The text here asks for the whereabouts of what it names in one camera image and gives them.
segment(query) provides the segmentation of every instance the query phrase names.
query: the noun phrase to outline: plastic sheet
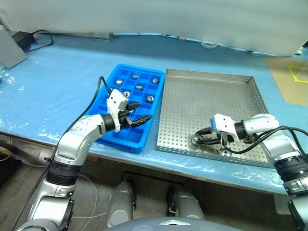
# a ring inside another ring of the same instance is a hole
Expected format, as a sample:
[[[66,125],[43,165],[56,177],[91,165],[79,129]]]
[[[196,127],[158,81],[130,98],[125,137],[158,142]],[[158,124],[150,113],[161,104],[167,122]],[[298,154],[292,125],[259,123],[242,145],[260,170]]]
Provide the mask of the plastic sheet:
[[[307,108],[283,101],[262,55],[224,47],[205,50],[197,42],[180,43],[158,36],[116,37],[112,41],[53,37],[52,46],[28,53],[28,59],[10,70],[0,70],[1,131],[57,143],[91,101],[98,77],[109,76],[119,63],[162,71],[175,68],[254,76],[267,109],[282,125],[308,128]],[[161,104],[141,154],[98,143],[93,144],[92,152],[200,180],[285,193],[275,169],[157,151],[160,107]],[[299,138],[307,148],[306,138]]]

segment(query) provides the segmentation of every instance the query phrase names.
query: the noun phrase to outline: black cable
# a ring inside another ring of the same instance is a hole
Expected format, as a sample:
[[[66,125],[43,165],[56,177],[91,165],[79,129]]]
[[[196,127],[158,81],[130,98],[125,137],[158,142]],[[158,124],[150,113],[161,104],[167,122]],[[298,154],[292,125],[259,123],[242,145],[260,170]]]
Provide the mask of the black cable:
[[[52,39],[52,36],[51,36],[51,34],[50,34],[50,32],[49,32],[48,30],[37,30],[37,31],[35,31],[35,32],[32,32],[31,34],[32,34],[32,35],[34,35],[34,34],[36,34],[36,33],[38,33],[38,32],[41,32],[41,31],[45,31],[45,32],[47,32],[47,34],[49,35],[50,40],[51,40],[51,41],[50,41],[50,43],[45,44],[45,45],[40,46],[40,47],[36,47],[36,48],[30,49],[30,50],[25,51],[25,52],[35,51],[35,50],[38,50],[38,49],[41,49],[41,48],[43,48],[43,47],[47,47],[47,46],[50,46],[50,45],[52,45],[52,44],[53,44],[53,39]]]
[[[299,151],[301,152],[301,154],[303,154],[303,155],[305,154],[305,151],[304,151],[304,149],[302,148],[302,146],[300,145],[299,140],[298,140],[298,138],[297,138],[295,132],[293,131],[292,128],[290,128],[290,127],[288,127],[288,126],[280,126],[280,127],[275,128],[275,129],[271,129],[271,130],[269,130],[269,131],[266,131],[266,132],[261,133],[261,134],[257,137],[257,141],[256,141],[255,143],[253,143],[253,144],[250,145],[248,148],[246,148],[246,149],[244,149],[244,150],[241,150],[241,151],[234,151],[234,150],[228,148],[227,145],[225,145],[225,144],[223,144],[223,147],[224,147],[227,151],[229,151],[229,152],[231,152],[231,153],[234,153],[234,154],[243,154],[243,153],[246,153],[246,152],[252,150],[252,149],[255,148],[257,145],[259,145],[260,143],[262,143],[265,139],[267,139],[269,136],[271,136],[272,134],[274,134],[275,132],[277,132],[277,131],[279,131],[279,130],[288,130],[288,131],[292,134],[293,139],[294,139],[296,145],[298,146],[298,149],[299,149]]]
[[[99,80],[98,80],[98,83],[97,83],[97,87],[96,87],[95,94],[94,94],[94,96],[93,96],[93,98],[92,98],[92,101],[91,101],[90,104],[87,106],[87,108],[77,117],[77,119],[75,119],[74,122],[71,123],[71,125],[65,130],[65,132],[64,132],[63,134],[67,133],[67,132],[73,127],[73,125],[74,125],[78,120],[80,120],[80,118],[92,107],[92,105],[93,105],[93,103],[94,103],[94,101],[95,101],[95,99],[96,99],[96,97],[97,97],[98,91],[99,91],[99,89],[100,89],[100,87],[101,87],[101,82],[102,82],[102,81],[105,81],[105,79],[104,79],[103,76],[100,76],[100,78],[99,78]],[[58,145],[59,145],[59,142],[57,143],[57,145],[56,145],[56,147],[55,147],[55,149],[54,149],[54,151],[53,151],[53,153],[52,153],[51,159],[54,158],[54,156],[55,156],[55,154],[56,154],[56,151],[57,151],[57,149],[58,149]],[[15,227],[16,227],[16,225],[17,225],[17,222],[18,222],[18,220],[19,220],[21,214],[22,214],[23,211],[25,210],[25,207],[26,207],[26,205],[28,204],[28,202],[30,201],[31,197],[33,196],[33,194],[34,194],[36,188],[39,186],[39,184],[40,184],[40,183],[43,181],[43,179],[45,178],[48,169],[49,169],[49,165],[44,169],[44,171],[42,172],[42,175],[39,177],[38,181],[35,183],[34,187],[32,188],[31,192],[29,193],[28,197],[26,198],[26,200],[24,201],[23,205],[21,206],[21,208],[20,208],[20,210],[19,210],[19,212],[18,212],[18,214],[17,214],[17,216],[16,216],[16,218],[15,218],[15,220],[14,220],[13,225],[11,226],[10,231],[14,231],[14,230],[15,230]]]

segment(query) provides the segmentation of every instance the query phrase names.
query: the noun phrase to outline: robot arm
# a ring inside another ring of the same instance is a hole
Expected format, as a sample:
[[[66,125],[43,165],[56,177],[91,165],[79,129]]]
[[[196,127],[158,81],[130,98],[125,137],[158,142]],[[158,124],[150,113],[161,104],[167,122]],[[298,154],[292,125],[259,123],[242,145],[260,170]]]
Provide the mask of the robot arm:
[[[72,216],[76,180],[87,158],[91,145],[107,131],[119,132],[121,128],[137,127],[146,123],[146,115],[135,121],[129,111],[140,103],[128,104],[128,98],[118,90],[111,91],[107,99],[106,115],[87,115],[77,121],[65,133],[58,144],[55,156],[50,160],[46,178],[40,185],[31,207],[28,221],[18,231],[65,231]]]
[[[259,114],[251,119],[235,123],[231,117],[216,114],[210,121],[211,127],[196,132],[192,138],[195,145],[221,143],[221,153],[245,153],[254,145],[243,151],[233,151],[227,147],[229,142],[244,142],[246,144],[260,144],[267,152],[268,160],[274,165],[283,186],[289,195],[296,195],[288,206],[299,229],[308,225],[308,156],[300,145],[296,145],[288,136],[277,128],[277,118],[269,114]],[[206,139],[202,135],[215,132],[217,139]]]

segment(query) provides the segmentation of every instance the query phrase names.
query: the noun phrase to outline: gray floor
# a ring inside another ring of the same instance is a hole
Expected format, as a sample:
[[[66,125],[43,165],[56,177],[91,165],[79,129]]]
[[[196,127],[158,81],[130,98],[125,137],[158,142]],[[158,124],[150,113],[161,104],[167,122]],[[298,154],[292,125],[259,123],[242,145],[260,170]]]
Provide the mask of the gray floor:
[[[0,189],[0,230],[9,230],[19,207],[39,178],[41,168],[22,165]],[[199,200],[208,220],[246,231],[296,231],[291,216],[279,215],[274,208],[273,196],[259,192],[217,185],[171,175],[119,162],[99,159],[87,161],[82,173],[97,186],[99,196],[95,215],[107,211],[110,195],[123,178],[135,183],[137,208],[135,218],[166,215],[168,188],[181,183]],[[90,216],[94,207],[95,189],[85,178],[78,179],[73,196],[76,203],[73,216]],[[27,207],[20,222],[25,221]],[[75,218],[69,231],[80,231],[88,219]],[[93,218],[85,231],[102,231],[105,216]]]

